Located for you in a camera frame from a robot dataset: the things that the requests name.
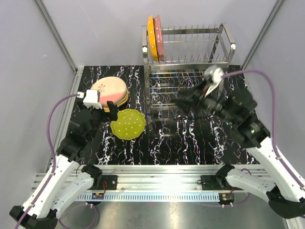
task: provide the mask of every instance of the dish rack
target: dish rack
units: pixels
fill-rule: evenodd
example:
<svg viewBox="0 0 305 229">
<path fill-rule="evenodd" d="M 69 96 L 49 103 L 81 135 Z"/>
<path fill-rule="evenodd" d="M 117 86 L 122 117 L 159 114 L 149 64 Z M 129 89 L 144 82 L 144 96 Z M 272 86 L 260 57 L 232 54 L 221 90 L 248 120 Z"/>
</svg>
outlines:
<svg viewBox="0 0 305 229">
<path fill-rule="evenodd" d="M 146 112 L 178 109 L 172 102 L 181 88 L 199 83 L 204 70 L 214 64 L 224 71 L 236 45 L 227 23 L 219 27 L 162 28 L 165 61 L 153 60 L 147 27 L 142 27 Z"/>
</svg>

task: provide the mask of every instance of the cable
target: cable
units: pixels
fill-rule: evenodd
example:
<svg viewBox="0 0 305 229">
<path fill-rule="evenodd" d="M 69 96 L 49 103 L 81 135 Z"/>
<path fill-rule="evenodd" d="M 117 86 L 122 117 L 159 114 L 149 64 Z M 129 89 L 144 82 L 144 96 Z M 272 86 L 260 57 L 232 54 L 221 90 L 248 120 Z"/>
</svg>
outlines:
<svg viewBox="0 0 305 229">
<path fill-rule="evenodd" d="M 78 171 L 78 169 L 81 167 L 81 164 L 77 167 L 77 169 L 76 169 L 76 177 L 78 177 L 78 175 L 77 175 L 77 171 Z"/>
<path fill-rule="evenodd" d="M 44 189 L 48 185 L 49 181 L 51 180 L 51 178 L 52 178 L 52 176 L 53 176 L 53 174 L 55 172 L 55 168 L 56 168 L 56 154 L 55 154 L 55 150 L 54 150 L 54 147 L 52 145 L 52 141 L 51 141 L 51 137 L 50 137 L 50 123 L 51 123 L 51 118 L 53 116 L 53 113 L 54 113 L 55 109 L 58 107 L 58 105 L 61 104 L 63 101 L 65 101 L 66 99 L 69 99 L 71 97 L 76 97 L 76 96 L 78 96 L 78 94 L 71 94 L 71 95 L 68 95 L 68 96 L 60 99 L 55 104 L 55 106 L 51 109 L 51 112 L 49 114 L 48 121 L 47 121 L 47 139 L 48 139 L 49 146 L 51 148 L 51 153 L 52 153 L 52 158 L 53 158 L 53 168 L 52 168 L 51 174 L 47 178 L 46 182 L 43 184 L 43 186 L 41 187 L 40 191 L 37 193 L 37 196 L 31 202 L 31 205 L 24 211 L 24 213 L 22 214 L 22 216 L 18 220 L 18 222 L 17 222 L 17 224 L 15 226 L 15 229 L 18 229 L 18 227 L 20 226 L 20 224 L 23 221 L 24 217 L 28 214 L 28 212 L 30 211 L 32 206 L 34 206 L 34 204 L 36 203 L 37 199 L 42 194 L 42 192 L 44 191 Z"/>
<path fill-rule="evenodd" d="M 262 71 L 260 70 L 240 70 L 240 71 L 236 71 L 236 72 L 232 72 L 232 73 L 227 73 L 223 75 L 223 78 L 227 78 L 233 75 L 238 75 L 238 74 L 243 74 L 243 73 L 256 73 L 256 74 L 260 74 L 261 76 L 263 76 L 271 89 L 271 94 L 272 94 L 272 147 L 273 150 L 275 152 L 276 157 L 278 158 L 278 160 L 282 163 L 282 165 L 284 166 L 284 168 L 287 170 L 287 172 L 293 177 L 293 179 L 298 183 L 298 185 L 304 189 L 304 184 L 300 181 L 300 179 L 293 173 L 293 171 L 289 168 L 289 166 L 286 164 L 286 162 L 280 157 L 279 152 L 277 151 L 277 147 L 276 147 L 276 138 L 275 138 L 275 111 L 276 111 L 276 101 L 275 101 L 275 87 L 271 81 L 271 79 Z"/>
<path fill-rule="evenodd" d="M 231 194 L 231 193 L 233 193 L 233 192 L 234 192 L 234 187 L 232 187 L 231 192 L 230 192 L 229 194 Z"/>
<path fill-rule="evenodd" d="M 106 193 L 107 182 L 106 182 L 106 181 L 103 181 L 102 184 L 103 184 L 103 187 L 104 187 L 104 192 L 103 192 L 103 196 L 104 196 L 105 193 Z"/>
<path fill-rule="evenodd" d="M 250 170 L 247 169 L 247 168 L 242 168 L 241 171 L 242 171 L 242 172 L 247 171 L 250 175 L 252 175 L 252 173 L 250 172 Z"/>
<path fill-rule="evenodd" d="M 65 228 L 65 229 L 70 229 L 69 227 L 65 226 L 63 223 L 62 223 L 62 219 L 65 218 L 67 215 L 69 215 L 71 212 L 75 211 L 76 209 L 78 209 L 79 207 L 83 206 L 84 204 L 79 204 L 77 205 L 76 207 L 72 208 L 71 211 L 69 211 L 67 214 L 65 214 L 63 217 L 61 217 L 58 222 L 59 224 Z M 98 209 L 96 206 L 94 206 L 93 204 L 90 204 L 90 207 L 94 209 L 94 218 L 92 220 L 92 222 L 85 228 L 85 229 L 90 229 L 93 224 L 95 223 L 95 221 L 98 219 Z"/>
</svg>

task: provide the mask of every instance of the plate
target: plate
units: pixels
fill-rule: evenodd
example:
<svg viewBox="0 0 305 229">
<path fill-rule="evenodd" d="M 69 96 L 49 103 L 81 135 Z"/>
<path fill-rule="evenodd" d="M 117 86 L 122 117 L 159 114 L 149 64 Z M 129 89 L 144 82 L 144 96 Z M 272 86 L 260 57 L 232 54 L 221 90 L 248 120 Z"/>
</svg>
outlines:
<svg viewBox="0 0 305 229">
<path fill-rule="evenodd" d="M 122 100 L 120 100 L 118 103 L 116 103 L 116 105 L 118 107 L 122 106 L 124 103 L 126 103 L 128 101 L 128 98 L 129 98 L 129 93 L 127 91 L 126 96 Z M 110 112 L 110 109 L 109 109 L 109 107 L 107 105 L 103 106 L 103 109 L 104 109 L 105 112 Z"/>
<path fill-rule="evenodd" d="M 153 19 L 153 26 L 159 61 L 165 61 L 163 37 L 161 31 L 162 27 L 159 15 Z"/>
<path fill-rule="evenodd" d="M 132 140 L 140 136 L 145 129 L 145 117 L 134 109 L 125 109 L 118 112 L 118 120 L 112 121 L 111 130 L 122 140 Z"/>
<path fill-rule="evenodd" d="M 126 95 L 127 86 L 121 78 L 108 76 L 95 82 L 91 90 L 99 91 L 100 103 L 107 105 L 107 101 L 112 101 L 114 104 L 119 102 Z"/>
<path fill-rule="evenodd" d="M 154 61 L 159 61 L 157 46 L 156 46 L 156 38 L 154 35 L 154 26 L 153 26 L 153 16 L 150 16 L 147 21 L 147 32 L 148 32 L 148 40 L 149 45 L 151 47 L 151 55 Z"/>
</svg>

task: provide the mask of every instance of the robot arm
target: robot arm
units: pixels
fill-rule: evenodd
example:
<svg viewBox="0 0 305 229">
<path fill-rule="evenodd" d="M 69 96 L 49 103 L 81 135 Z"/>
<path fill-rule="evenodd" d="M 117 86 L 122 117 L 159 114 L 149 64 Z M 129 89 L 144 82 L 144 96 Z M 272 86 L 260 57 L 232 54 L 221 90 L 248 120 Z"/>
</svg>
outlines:
<svg viewBox="0 0 305 229">
<path fill-rule="evenodd" d="M 225 165 L 216 173 L 218 180 L 222 180 L 222 185 L 229 184 L 264 199 L 277 214 L 286 219 L 304 215 L 305 190 L 293 176 L 303 184 L 305 180 L 279 150 L 279 156 L 276 156 L 270 132 L 253 114 L 257 103 L 248 90 L 234 90 L 225 101 L 217 101 L 213 96 L 211 92 L 219 85 L 221 74 L 221 68 L 215 65 L 209 67 L 203 74 L 206 80 L 193 88 L 178 92 L 175 103 L 186 113 L 196 107 L 227 122 L 231 126 L 230 135 L 233 140 L 260 162 L 274 182 L 252 177 L 232 165 Z"/>
<path fill-rule="evenodd" d="M 69 174 L 81 163 L 81 159 L 90 154 L 91 141 L 94 139 L 101 122 L 117 120 L 117 106 L 108 101 L 110 112 L 106 113 L 99 103 L 99 92 L 87 90 L 78 93 L 77 104 L 81 111 L 71 118 L 71 132 L 61 141 L 57 150 L 56 168 L 52 173 L 50 167 L 46 176 L 22 206 L 14 206 L 10 215 L 18 221 L 22 215 L 21 225 L 26 229 L 53 229 L 67 207 L 83 192 L 90 188 L 98 188 L 102 184 L 102 171 L 92 165 L 84 166 L 81 173 L 63 191 L 62 185 Z M 32 205 L 33 200 L 42 187 L 46 187 Z"/>
</svg>

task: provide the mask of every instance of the yellow-green plate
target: yellow-green plate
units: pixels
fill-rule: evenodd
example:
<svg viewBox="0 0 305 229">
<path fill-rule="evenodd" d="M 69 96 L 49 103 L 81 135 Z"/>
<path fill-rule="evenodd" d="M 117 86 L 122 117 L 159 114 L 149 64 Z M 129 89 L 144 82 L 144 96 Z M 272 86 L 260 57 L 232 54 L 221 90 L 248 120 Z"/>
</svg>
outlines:
<svg viewBox="0 0 305 229">
<path fill-rule="evenodd" d="M 125 109 L 118 112 L 118 120 L 110 124 L 114 135 L 119 139 L 132 140 L 144 131 L 145 118 L 142 113 L 134 109 Z"/>
</svg>

